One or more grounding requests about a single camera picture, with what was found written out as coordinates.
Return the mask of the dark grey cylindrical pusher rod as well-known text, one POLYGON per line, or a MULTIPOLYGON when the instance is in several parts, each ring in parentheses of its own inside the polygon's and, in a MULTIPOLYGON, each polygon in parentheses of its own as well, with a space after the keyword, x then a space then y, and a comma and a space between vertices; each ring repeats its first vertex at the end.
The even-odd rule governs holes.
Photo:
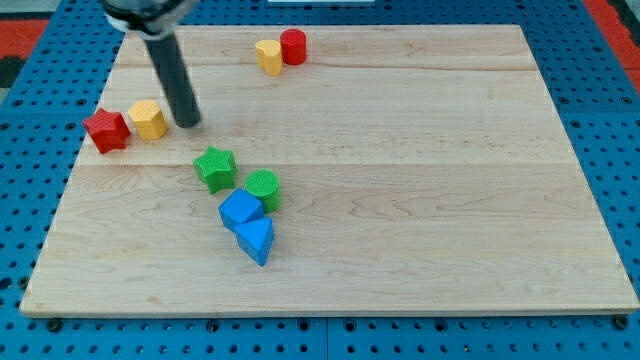
POLYGON ((180 128, 195 127, 201 114, 176 36, 146 40, 145 46, 174 122, 180 128))

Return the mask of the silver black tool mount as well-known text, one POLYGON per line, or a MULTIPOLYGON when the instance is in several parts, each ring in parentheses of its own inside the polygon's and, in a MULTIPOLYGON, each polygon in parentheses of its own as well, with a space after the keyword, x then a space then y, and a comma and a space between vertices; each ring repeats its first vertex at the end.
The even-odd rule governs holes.
POLYGON ((160 40, 198 5, 199 0, 100 0, 107 21, 121 32, 160 40))

